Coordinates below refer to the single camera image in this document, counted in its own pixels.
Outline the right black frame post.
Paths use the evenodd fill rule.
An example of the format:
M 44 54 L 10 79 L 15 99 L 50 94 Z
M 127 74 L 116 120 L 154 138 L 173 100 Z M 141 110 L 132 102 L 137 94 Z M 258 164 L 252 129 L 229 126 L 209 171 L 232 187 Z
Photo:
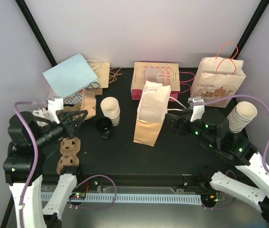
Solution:
M 234 49 L 231 57 L 237 59 L 241 51 L 243 50 L 245 44 L 249 40 L 251 34 L 253 33 L 254 29 L 256 28 L 259 20 L 261 19 L 263 13 L 265 12 L 266 8 L 269 5 L 269 0 L 261 0 L 255 9 L 248 25 L 246 26 L 241 38 L 239 39 L 236 48 Z

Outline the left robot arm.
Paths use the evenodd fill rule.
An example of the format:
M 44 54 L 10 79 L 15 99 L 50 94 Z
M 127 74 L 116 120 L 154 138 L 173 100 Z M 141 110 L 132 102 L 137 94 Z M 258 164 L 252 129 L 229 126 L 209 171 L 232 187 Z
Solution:
M 19 228 L 62 226 L 62 214 L 72 190 L 84 185 L 84 177 L 78 174 L 81 142 L 75 134 L 87 114 L 86 110 L 61 112 L 57 123 L 27 111 L 16 111 L 10 118 L 11 142 L 3 169 Z M 56 142 L 61 146 L 56 170 L 60 177 L 50 201 L 43 207 L 41 185 L 46 156 L 42 150 Z

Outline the stack of black lids left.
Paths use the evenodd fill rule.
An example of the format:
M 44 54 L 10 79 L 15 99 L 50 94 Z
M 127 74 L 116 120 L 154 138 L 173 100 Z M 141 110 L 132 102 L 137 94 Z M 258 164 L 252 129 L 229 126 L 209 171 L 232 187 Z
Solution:
M 110 118 L 102 117 L 95 123 L 96 130 L 103 139 L 109 140 L 113 136 L 113 124 Z

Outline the left black frame post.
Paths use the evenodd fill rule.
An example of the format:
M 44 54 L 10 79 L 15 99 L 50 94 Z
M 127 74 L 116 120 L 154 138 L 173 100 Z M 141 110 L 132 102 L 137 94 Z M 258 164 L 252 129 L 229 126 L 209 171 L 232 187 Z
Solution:
M 45 56 L 47 57 L 50 65 L 52 67 L 55 67 L 57 65 L 57 62 L 46 42 L 44 39 L 44 36 L 42 32 L 40 31 L 29 7 L 27 6 L 26 2 L 24 0 L 15 0 L 18 8 L 20 9 L 21 13 L 23 14 L 27 24 L 29 25 L 31 31 L 33 32 L 36 40 L 38 41 L 39 45 L 41 46 Z

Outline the pulp carrier near front edge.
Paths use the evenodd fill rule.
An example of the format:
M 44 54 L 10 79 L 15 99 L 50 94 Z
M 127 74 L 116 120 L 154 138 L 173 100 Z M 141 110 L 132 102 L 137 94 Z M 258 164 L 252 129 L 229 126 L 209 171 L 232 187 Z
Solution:
M 79 166 L 80 160 L 77 157 L 77 154 L 80 149 L 81 141 L 79 138 L 74 137 L 72 139 L 62 139 L 60 143 L 60 153 L 62 156 L 60 157 L 56 168 L 58 175 L 62 174 L 62 170 L 65 166 Z

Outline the small circuit board left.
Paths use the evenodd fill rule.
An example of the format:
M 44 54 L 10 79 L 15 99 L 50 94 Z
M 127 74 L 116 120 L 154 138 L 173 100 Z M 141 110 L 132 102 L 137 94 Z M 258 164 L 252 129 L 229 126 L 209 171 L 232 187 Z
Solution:
M 84 200 L 86 198 L 86 193 L 82 193 L 82 192 L 73 192 L 71 193 L 71 195 L 69 196 L 70 200 Z

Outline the black frame post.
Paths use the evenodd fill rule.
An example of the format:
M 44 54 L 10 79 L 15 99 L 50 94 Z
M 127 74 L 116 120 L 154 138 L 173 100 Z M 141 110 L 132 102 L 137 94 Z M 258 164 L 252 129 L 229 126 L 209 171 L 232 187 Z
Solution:
M 44 39 L 44 36 L 42 32 L 40 31 L 29 7 L 27 6 L 26 2 L 24 0 L 15 0 L 18 8 L 20 9 L 21 13 L 23 14 L 27 24 L 29 25 L 31 31 L 33 32 L 36 40 L 38 41 L 39 45 L 41 46 L 45 56 L 47 57 L 50 65 L 52 67 L 55 67 L 57 65 L 57 62 L 46 42 Z
M 254 29 L 256 28 L 259 20 L 261 19 L 263 13 L 265 12 L 266 8 L 269 5 L 269 0 L 261 0 L 255 9 L 248 25 L 246 26 L 241 38 L 239 39 L 236 48 L 234 49 L 231 57 L 237 59 L 241 51 L 243 50 L 245 44 L 249 40 L 251 34 L 253 33 Z

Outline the stack of paper cups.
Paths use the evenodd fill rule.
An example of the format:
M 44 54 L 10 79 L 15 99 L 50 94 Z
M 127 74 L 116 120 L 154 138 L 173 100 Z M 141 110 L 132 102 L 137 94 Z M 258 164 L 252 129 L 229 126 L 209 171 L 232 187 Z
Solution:
M 257 113 L 258 110 L 252 103 L 239 102 L 227 116 L 230 131 L 239 133 L 256 117 Z
M 117 126 L 120 123 L 120 106 L 119 102 L 114 97 L 107 97 L 101 101 L 101 110 L 105 117 L 108 117 L 113 126 Z

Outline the cream bear paper bag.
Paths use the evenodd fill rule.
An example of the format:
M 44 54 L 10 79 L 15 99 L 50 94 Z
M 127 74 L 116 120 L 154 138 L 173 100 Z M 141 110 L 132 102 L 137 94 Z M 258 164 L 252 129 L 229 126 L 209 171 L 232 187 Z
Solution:
M 236 60 L 235 56 L 223 58 L 217 53 L 215 57 L 202 58 L 190 96 L 200 96 L 205 102 L 210 102 L 234 95 L 246 78 L 242 69 L 244 61 Z

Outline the pink cakes paper bag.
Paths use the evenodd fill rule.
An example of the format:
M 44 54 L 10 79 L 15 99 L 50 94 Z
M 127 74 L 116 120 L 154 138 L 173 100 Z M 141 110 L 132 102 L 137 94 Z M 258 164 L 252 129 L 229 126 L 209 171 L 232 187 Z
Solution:
M 176 63 L 135 62 L 131 82 L 131 97 L 140 100 L 147 81 L 171 87 L 170 96 L 177 99 L 179 94 L 190 91 L 188 84 L 193 81 L 180 81 L 179 65 Z

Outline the small circuit board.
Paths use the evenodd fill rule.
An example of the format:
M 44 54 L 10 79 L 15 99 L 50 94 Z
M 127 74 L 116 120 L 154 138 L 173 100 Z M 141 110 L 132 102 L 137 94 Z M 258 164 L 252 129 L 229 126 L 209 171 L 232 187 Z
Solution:
M 71 193 L 71 195 L 69 196 L 70 200 L 84 200 L 86 198 L 86 193 L 82 193 L 82 192 L 73 192 Z
M 201 195 L 201 201 L 203 203 L 218 202 L 226 199 L 225 193 L 217 192 L 216 194 Z

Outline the small circuit board right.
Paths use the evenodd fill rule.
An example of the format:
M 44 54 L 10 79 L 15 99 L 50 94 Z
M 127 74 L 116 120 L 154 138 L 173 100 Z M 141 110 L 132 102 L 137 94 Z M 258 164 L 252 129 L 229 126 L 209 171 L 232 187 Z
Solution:
M 225 193 L 217 192 L 216 194 L 201 195 L 201 201 L 203 203 L 218 202 L 226 199 Z

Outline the kraft bag with white handles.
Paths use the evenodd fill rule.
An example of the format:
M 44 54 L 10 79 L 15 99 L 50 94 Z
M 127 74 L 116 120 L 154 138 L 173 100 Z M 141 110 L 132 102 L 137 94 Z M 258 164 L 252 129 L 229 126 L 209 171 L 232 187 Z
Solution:
M 172 99 L 170 94 L 171 86 L 146 82 L 137 109 L 134 143 L 155 145 Z

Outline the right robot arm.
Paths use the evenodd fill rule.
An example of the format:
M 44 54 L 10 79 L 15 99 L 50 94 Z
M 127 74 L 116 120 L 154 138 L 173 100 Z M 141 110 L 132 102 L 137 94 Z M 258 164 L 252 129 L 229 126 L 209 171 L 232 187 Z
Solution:
M 269 166 L 264 164 L 257 148 L 244 136 L 231 133 L 228 119 L 217 109 L 196 115 L 183 110 L 181 115 L 166 114 L 173 130 L 192 134 L 202 145 L 214 152 L 223 162 L 244 173 L 255 186 L 232 179 L 218 170 L 208 170 L 198 179 L 203 191 L 211 189 L 225 192 L 261 213 L 269 223 Z

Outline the left stack of paper cups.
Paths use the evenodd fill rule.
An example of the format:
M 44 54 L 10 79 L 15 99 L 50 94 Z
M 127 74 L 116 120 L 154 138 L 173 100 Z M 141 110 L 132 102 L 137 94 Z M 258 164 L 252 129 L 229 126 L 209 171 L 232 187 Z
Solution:
M 119 102 L 114 97 L 107 97 L 101 101 L 101 110 L 105 117 L 108 117 L 113 126 L 117 126 L 120 123 L 120 106 Z

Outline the black front rail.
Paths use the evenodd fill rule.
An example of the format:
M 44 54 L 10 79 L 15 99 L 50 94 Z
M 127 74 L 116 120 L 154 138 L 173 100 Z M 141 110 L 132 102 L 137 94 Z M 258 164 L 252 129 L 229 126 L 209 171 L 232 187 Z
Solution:
M 155 187 L 155 188 L 178 188 L 188 192 L 206 192 L 201 184 L 199 175 L 140 175 L 140 174 L 104 174 L 113 180 L 117 187 Z M 80 174 L 78 183 L 89 178 L 92 174 Z M 43 184 L 57 184 L 59 176 L 56 174 L 43 174 Z M 89 189 L 95 190 L 98 186 L 113 186 L 111 181 L 105 177 L 92 177 L 86 180 L 89 183 Z

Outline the right stack of paper cups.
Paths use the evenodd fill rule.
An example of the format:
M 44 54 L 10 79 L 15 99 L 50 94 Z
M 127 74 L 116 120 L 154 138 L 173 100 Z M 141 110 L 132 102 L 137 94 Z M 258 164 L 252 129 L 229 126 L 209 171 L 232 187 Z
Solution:
M 256 117 L 257 113 L 258 110 L 252 103 L 239 102 L 227 116 L 230 131 L 239 133 Z

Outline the two-cup pulp carrier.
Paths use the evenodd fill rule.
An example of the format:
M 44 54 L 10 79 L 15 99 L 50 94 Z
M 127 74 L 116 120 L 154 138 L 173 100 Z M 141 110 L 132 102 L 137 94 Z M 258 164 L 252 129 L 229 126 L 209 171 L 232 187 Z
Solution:
M 64 106 L 63 111 L 83 111 L 86 110 L 88 112 L 87 116 L 84 120 L 91 119 L 92 117 L 96 116 L 96 98 L 95 94 L 91 91 L 84 90 L 81 93 L 81 101 L 76 103 L 73 106 Z

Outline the light blue paper bag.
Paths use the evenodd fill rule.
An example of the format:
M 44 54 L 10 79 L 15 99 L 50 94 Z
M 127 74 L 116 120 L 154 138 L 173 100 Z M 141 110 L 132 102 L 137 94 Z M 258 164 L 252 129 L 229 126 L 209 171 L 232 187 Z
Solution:
M 62 98 L 97 82 L 97 75 L 81 53 L 43 72 L 43 76 L 54 93 Z

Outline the yellow flat paper bag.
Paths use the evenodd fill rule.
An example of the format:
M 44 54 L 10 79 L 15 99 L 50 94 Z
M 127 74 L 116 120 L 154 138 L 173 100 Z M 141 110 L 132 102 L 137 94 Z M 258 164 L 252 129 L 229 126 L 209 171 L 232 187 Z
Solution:
M 92 70 L 97 75 L 98 84 L 100 88 L 108 88 L 109 86 L 109 75 L 110 75 L 110 63 L 101 62 L 96 59 L 87 59 L 86 60 Z

